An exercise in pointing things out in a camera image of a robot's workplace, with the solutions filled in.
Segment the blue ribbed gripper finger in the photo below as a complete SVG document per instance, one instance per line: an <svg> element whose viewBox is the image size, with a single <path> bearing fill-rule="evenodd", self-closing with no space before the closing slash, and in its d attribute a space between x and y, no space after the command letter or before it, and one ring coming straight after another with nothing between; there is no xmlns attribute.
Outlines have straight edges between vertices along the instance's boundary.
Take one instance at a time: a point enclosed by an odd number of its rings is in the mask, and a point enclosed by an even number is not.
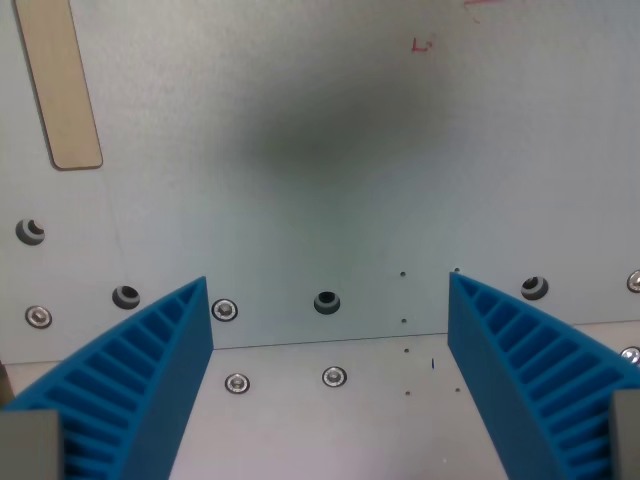
<svg viewBox="0 0 640 480"><path fill-rule="evenodd" d="M509 478L612 478L611 397L638 387L638 367L459 273L449 277L447 341Z"/></svg>
<svg viewBox="0 0 640 480"><path fill-rule="evenodd" d="M66 479L167 479L212 351L200 277L86 344L6 409L60 415Z"/></svg>

